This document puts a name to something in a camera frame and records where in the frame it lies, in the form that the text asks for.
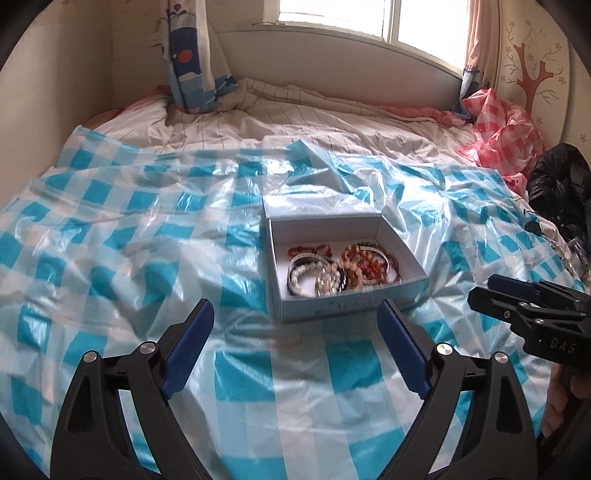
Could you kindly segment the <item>right hand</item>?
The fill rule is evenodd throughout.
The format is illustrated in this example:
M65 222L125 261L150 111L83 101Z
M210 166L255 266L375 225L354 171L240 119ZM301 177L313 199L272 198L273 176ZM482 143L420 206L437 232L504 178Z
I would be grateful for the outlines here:
M564 367L559 364L553 365L541 421L541 432L546 438L563 424L567 403L570 396L575 395L578 383L575 375L571 375L569 381L566 381Z

